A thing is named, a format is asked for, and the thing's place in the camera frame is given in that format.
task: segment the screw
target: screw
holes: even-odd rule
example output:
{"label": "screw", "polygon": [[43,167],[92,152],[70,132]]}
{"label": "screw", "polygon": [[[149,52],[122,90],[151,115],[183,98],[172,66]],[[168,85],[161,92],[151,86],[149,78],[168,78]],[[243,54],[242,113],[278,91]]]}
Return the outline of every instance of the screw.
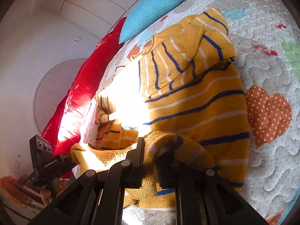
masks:
{"label": "screw", "polygon": [[123,167],[129,166],[130,165],[130,160],[123,160],[123,161],[121,161],[121,165]]}
{"label": "screw", "polygon": [[87,170],[86,172],[85,172],[85,175],[87,176],[87,177],[92,177],[92,176],[94,176],[95,175],[95,171],[94,170]]}
{"label": "screw", "polygon": [[173,160],[171,165],[174,167],[177,167],[177,166],[179,166],[179,162],[177,160]]}
{"label": "screw", "polygon": [[207,169],[205,173],[208,176],[213,176],[215,174],[215,171],[213,169]]}

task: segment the quilted bedspread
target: quilted bedspread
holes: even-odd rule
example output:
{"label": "quilted bedspread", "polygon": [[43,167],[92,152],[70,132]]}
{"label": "quilted bedspread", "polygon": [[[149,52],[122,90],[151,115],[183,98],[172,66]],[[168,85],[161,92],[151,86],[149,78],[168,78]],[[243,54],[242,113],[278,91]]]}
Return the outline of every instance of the quilted bedspread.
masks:
{"label": "quilted bedspread", "polygon": [[[293,206],[300,187],[300,33],[281,0],[186,0],[123,46],[107,67],[99,90],[151,35],[210,7],[218,7],[226,18],[229,38],[239,52],[234,65],[248,104],[251,145],[241,195],[276,225]],[[81,129],[82,142],[95,143],[96,107],[93,101]],[[123,218],[159,225],[175,220],[171,213],[134,207],[125,209]]]}

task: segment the light blue pillow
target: light blue pillow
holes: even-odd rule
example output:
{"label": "light blue pillow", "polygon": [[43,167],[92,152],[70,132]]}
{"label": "light blue pillow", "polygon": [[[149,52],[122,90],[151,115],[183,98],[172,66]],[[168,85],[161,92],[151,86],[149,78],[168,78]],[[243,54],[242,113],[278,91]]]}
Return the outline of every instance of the light blue pillow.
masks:
{"label": "light blue pillow", "polygon": [[119,43],[131,40],[184,0],[141,0],[123,25]]}

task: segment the heart patch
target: heart patch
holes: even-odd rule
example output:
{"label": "heart patch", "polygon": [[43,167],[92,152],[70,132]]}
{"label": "heart patch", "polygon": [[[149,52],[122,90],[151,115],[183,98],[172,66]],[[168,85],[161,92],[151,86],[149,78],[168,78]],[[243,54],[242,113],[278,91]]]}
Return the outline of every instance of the heart patch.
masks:
{"label": "heart patch", "polygon": [[127,55],[127,58],[130,59],[131,56],[137,55],[140,52],[139,46],[135,45]]}
{"label": "heart patch", "polygon": [[246,91],[248,120],[256,148],[284,134],[292,119],[292,109],[283,95],[273,96],[259,86]]}

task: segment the round wall fixture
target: round wall fixture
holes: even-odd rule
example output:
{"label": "round wall fixture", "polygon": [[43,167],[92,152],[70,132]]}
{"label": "round wall fixture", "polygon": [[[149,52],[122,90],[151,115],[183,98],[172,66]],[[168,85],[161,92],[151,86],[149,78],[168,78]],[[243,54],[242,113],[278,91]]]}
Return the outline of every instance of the round wall fixture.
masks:
{"label": "round wall fixture", "polygon": [[34,121],[39,133],[55,113],[57,105],[71,88],[86,59],[71,59],[57,64],[40,81],[33,101]]}

